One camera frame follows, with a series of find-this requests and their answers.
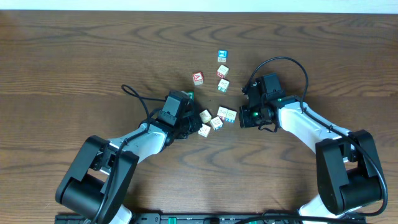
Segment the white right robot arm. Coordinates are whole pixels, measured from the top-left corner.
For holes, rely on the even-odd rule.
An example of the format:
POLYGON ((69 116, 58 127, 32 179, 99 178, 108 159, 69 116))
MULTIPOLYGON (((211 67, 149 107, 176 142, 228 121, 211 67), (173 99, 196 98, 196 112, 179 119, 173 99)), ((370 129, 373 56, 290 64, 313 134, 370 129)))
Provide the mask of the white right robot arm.
POLYGON ((249 103, 239 109, 242 128, 266 130, 274 124, 299 138, 316 156, 318 195, 301 206, 304 222, 341 221, 377 201, 386 209, 387 185, 372 135, 329 122, 304 102, 287 96, 277 81, 256 81, 243 88, 249 103))

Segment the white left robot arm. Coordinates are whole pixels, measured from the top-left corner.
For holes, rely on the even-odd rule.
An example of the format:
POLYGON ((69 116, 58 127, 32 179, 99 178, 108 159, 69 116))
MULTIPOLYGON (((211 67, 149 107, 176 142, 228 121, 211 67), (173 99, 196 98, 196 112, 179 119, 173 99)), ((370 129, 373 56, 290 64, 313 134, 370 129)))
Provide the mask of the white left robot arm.
POLYGON ((92 223, 128 222, 132 214, 122 207, 137 165, 200 128, 192 101, 166 102, 156 118, 147 117, 131 133, 88 137, 56 190, 56 202, 92 223))

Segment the number 3 wooden block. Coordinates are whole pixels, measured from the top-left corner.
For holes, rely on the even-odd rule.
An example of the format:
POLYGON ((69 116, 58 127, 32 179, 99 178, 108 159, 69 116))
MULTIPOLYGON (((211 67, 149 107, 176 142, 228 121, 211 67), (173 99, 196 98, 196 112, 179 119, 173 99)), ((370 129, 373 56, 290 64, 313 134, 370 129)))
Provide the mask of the number 3 wooden block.
POLYGON ((217 116, 221 119, 221 120, 225 120, 226 115, 228 114, 228 109, 225 107, 220 106, 218 108, 218 112, 217 112, 217 116))

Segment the red U 8 wooden block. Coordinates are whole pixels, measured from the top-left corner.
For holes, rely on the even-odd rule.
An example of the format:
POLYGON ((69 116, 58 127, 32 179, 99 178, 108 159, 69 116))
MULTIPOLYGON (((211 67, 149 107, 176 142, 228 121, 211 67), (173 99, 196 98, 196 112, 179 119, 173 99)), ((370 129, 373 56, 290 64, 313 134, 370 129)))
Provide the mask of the red U 8 wooden block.
POLYGON ((210 124, 215 131, 223 127, 223 122, 219 116, 216 116, 213 119, 211 119, 210 124))

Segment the letter B wooden block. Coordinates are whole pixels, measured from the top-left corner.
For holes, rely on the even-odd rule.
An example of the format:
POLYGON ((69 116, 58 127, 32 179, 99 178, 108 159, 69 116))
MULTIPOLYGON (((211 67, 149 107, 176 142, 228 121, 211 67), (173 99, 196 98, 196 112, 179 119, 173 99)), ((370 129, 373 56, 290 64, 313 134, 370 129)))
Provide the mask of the letter B wooden block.
POLYGON ((198 134, 207 138, 209 133, 211 131, 211 127, 206 125, 206 124, 202 124, 202 127, 199 129, 198 134))

